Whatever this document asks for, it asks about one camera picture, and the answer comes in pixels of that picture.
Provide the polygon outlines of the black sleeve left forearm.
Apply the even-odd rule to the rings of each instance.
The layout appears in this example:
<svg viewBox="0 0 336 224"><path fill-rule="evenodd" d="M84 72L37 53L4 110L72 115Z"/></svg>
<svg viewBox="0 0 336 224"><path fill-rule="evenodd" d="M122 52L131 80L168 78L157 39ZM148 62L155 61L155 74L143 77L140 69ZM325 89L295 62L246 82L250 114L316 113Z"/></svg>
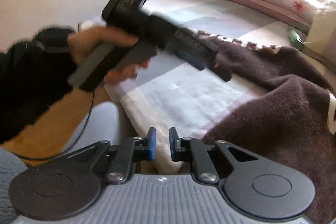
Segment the black sleeve left forearm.
<svg viewBox="0 0 336 224"><path fill-rule="evenodd" d="M15 138L72 92L68 78L77 65L67 39L74 32L45 28L1 52L1 143Z"/></svg>

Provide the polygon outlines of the person's left hand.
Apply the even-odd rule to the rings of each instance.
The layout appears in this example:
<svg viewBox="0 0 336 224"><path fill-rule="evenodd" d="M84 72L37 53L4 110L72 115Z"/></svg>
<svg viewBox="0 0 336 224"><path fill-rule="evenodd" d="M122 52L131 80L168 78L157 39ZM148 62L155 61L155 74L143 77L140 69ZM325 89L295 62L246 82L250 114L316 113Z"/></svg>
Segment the person's left hand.
<svg viewBox="0 0 336 224"><path fill-rule="evenodd" d="M67 44L73 61L79 65L100 42L111 42L119 47L132 47L138 37L114 26L95 26L84 31L68 35ZM150 60L138 64L130 64L122 70L110 70L104 77L104 83L117 85L128 79L135 79L140 69L148 68Z"/></svg>

